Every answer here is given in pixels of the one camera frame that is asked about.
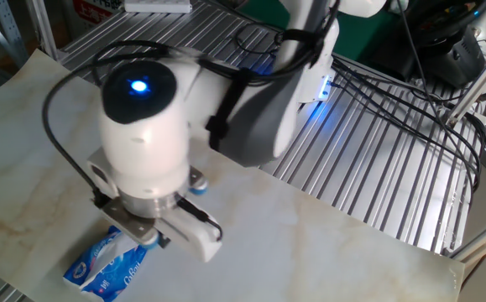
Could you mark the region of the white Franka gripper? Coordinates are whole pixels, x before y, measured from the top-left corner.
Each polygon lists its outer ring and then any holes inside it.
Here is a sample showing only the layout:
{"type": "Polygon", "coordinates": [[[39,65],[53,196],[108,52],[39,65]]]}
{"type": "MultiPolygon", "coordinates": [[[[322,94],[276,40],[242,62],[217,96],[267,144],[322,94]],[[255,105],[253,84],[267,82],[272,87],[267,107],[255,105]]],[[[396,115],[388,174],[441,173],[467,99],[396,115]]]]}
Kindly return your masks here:
{"type": "Polygon", "coordinates": [[[207,188],[203,174],[187,162],[175,170],[175,180],[168,177],[168,193],[159,197],[126,193],[116,184],[116,173],[103,149],[88,159],[96,184],[108,201],[100,206],[105,218],[143,247],[155,243],[165,249],[170,242],[207,263],[222,246],[222,228],[200,207],[186,199],[207,188]]]}

